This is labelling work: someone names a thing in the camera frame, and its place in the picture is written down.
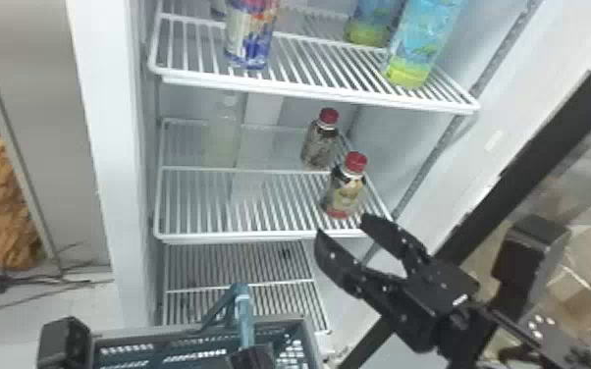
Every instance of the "clear bottle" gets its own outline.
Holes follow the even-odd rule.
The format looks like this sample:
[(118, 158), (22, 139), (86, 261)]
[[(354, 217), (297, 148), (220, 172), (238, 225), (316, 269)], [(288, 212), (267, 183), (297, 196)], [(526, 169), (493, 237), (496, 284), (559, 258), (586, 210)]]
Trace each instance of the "clear bottle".
[(363, 194), (367, 164), (366, 156), (353, 151), (346, 156), (344, 164), (333, 168), (321, 198), (321, 207), (331, 218), (345, 219), (355, 213)]
[(241, 114), (235, 92), (225, 91), (209, 119), (204, 164), (208, 167), (234, 168), (241, 146)]
[(324, 108), (318, 119), (309, 125), (300, 151), (300, 159), (307, 169), (325, 169), (330, 165), (339, 135), (338, 120), (339, 113), (335, 109)]
[(383, 75), (405, 88), (426, 82), (467, 0), (409, 0), (392, 37)]

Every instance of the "plastic bottle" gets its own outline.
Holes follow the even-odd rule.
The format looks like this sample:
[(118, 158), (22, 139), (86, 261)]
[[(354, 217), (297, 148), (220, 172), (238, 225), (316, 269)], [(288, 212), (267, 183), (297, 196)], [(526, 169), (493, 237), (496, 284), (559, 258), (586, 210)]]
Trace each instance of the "plastic bottle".
[(360, 45), (383, 47), (404, 0), (359, 0), (346, 23), (344, 38)]
[(345, 219), (355, 213), (364, 189), (364, 170), (368, 160), (359, 152), (350, 152), (344, 164), (330, 173), (330, 181), (321, 198), (321, 207), (330, 217)]
[(204, 164), (208, 167), (234, 168), (241, 146), (241, 118), (238, 97), (225, 91), (209, 119)]
[(392, 37), (383, 75), (417, 88), (426, 82), (467, 0), (409, 0)]
[(225, 56), (232, 67), (261, 70), (268, 63), (279, 0), (228, 0)]
[(332, 160), (339, 132), (335, 124), (339, 113), (332, 108), (324, 108), (317, 120), (309, 125), (302, 144), (300, 159), (308, 169), (324, 169)]

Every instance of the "white wire shelf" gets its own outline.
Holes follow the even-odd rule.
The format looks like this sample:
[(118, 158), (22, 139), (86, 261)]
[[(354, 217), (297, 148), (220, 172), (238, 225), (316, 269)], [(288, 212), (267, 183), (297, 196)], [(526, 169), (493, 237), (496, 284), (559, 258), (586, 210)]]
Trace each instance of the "white wire shelf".
[[(194, 133), (199, 129), (202, 134), (201, 127), (205, 124), (193, 121), (165, 120), (163, 123), (153, 231), (165, 243), (314, 238), (318, 229), (333, 237), (363, 237), (364, 232), (359, 229), (361, 214), (390, 219), (389, 211), (368, 177), (357, 213), (337, 220), (319, 206), (327, 188), (327, 171), (192, 166), (191, 163), (202, 160), (202, 139)], [(276, 138), (268, 145), (248, 141), (246, 144), (252, 150), (247, 153), (246, 162), (271, 168), (280, 165), (289, 168), (290, 163), (293, 167), (300, 165), (298, 155), (302, 140), (300, 136), (284, 132), (291, 131), (272, 126), (248, 130), (248, 135), (243, 137), (253, 136), (264, 143), (266, 136)], [(195, 142), (194, 147), (189, 147), (189, 142)], [(277, 155), (272, 151), (275, 147), (291, 147), (293, 152), (280, 151), (284, 155)], [(339, 159), (350, 151), (349, 143), (342, 136), (338, 147), (341, 147)], [(255, 158), (263, 158), (264, 164)]]
[(313, 281), (299, 241), (196, 244), (165, 248), (165, 288), (184, 292), (253, 285)]
[[(224, 292), (225, 289), (203, 289), (166, 293), (163, 325), (200, 323)], [(308, 315), (316, 332), (330, 331), (313, 282), (250, 286), (249, 293), (255, 315)]]
[(231, 284), (248, 283), (256, 315), (308, 315), (317, 332), (329, 331), (299, 241), (168, 245), (164, 258), (164, 325), (199, 323)]
[[(275, 24), (276, 31), (344, 42), (348, 15), (295, 6), (284, 1), (282, 3)], [(214, 21), (210, 1), (163, 0), (158, 11), (165, 18), (176, 16)]]
[[(164, 119), (161, 137), (163, 168), (219, 167), (215, 148), (207, 148), (208, 132), (209, 125), (204, 121)], [(237, 168), (305, 171), (299, 154), (306, 132), (307, 129), (242, 125)], [(332, 153), (333, 162), (342, 161), (348, 152), (348, 144), (340, 136)]]
[(284, 31), (275, 33), (267, 68), (233, 69), (222, 50), (225, 25), (197, 11), (207, 2), (188, 2), (185, 8), (183, 4), (160, 0), (156, 8), (148, 67), (166, 83), (461, 115), (480, 107), (437, 68), (420, 88), (408, 90), (389, 83), (380, 73), (384, 49), (341, 41), (344, 16), (309, 8), (283, 12), (291, 16), (281, 26)]

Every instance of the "open refrigerator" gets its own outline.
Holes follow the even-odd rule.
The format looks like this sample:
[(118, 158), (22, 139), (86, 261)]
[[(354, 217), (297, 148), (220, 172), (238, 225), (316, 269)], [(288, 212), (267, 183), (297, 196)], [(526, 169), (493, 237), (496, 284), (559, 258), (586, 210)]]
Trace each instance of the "open refrigerator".
[[(68, 0), (113, 272), (130, 327), (191, 324), (233, 282), (258, 315), (312, 319), (325, 357), (343, 357), (377, 320), (313, 263), (318, 229), (373, 268), (358, 216), (318, 209), (329, 171), (298, 154), (322, 107), (341, 114), (337, 158), (367, 155), (360, 212), (435, 251), (517, 152), (591, 73), (591, 4), (470, 1), (431, 78), (381, 77), (382, 48), (343, 41), (356, 1), (283, 0), (269, 67), (228, 68), (224, 24), (206, 0)], [(235, 168), (205, 165), (223, 90), (240, 97)]]

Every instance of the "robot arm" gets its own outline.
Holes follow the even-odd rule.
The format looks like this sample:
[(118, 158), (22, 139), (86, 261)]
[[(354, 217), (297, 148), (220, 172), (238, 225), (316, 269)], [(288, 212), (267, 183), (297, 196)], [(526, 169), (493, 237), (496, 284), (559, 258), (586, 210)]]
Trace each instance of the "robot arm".
[[(387, 330), (384, 339), (396, 334), (419, 353), (437, 348), (450, 368), (474, 367), (498, 328), (522, 342), (522, 347), (501, 352), (504, 360), (534, 362), (543, 368), (591, 368), (591, 346), (569, 337), (531, 308), (530, 302), (543, 293), (540, 281), (548, 280), (567, 241), (565, 229), (548, 226), (530, 217), (513, 227), (493, 268), (502, 285), (487, 304), (472, 298), (479, 290), (473, 278), (431, 257), (419, 240), (382, 218), (364, 215), (360, 227), (402, 262), (405, 278), (367, 268), (321, 231), (314, 247), (316, 262), (328, 277), (381, 315), (374, 328)], [(519, 272), (509, 268), (513, 263)], [(380, 344), (359, 347), (361, 358), (355, 354), (352, 362), (345, 360), (340, 367), (359, 367)]]

